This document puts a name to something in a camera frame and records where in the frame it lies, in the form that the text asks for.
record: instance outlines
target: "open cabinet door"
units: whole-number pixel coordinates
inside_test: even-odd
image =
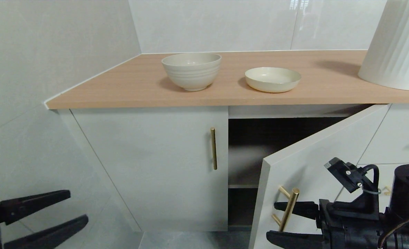
[[[279,248],[266,240],[266,232],[279,229],[272,214],[280,219],[283,216],[283,211],[274,209],[274,202],[288,201],[280,194],[280,186],[288,191],[294,187],[300,189],[298,201],[314,201],[317,204],[319,199],[334,201],[342,185],[324,165],[334,157],[357,164],[388,109],[388,104],[373,105],[264,158],[250,249]],[[314,220],[294,214],[290,216],[284,231],[321,234]]]

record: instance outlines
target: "cream bowl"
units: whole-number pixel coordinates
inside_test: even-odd
[[[301,75],[286,68],[257,67],[244,73],[247,84],[262,92],[283,93],[292,90],[300,82]]]
[[[174,84],[187,91],[199,91],[211,85],[220,70],[221,55],[185,53],[162,60],[166,74]]]

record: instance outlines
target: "floor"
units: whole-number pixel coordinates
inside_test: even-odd
[[[250,232],[145,232],[139,249],[247,249]]]

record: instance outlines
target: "white vase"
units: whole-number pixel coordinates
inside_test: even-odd
[[[409,90],[409,0],[388,0],[358,76]]]

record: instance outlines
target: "countertop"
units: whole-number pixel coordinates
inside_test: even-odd
[[[188,92],[168,79],[161,60],[170,54],[139,55],[66,91],[49,109],[204,105],[409,103],[409,91],[375,85],[357,76],[365,50],[221,52],[222,64],[211,86]],[[250,88],[244,72],[272,66],[299,72],[298,86],[286,93]]]

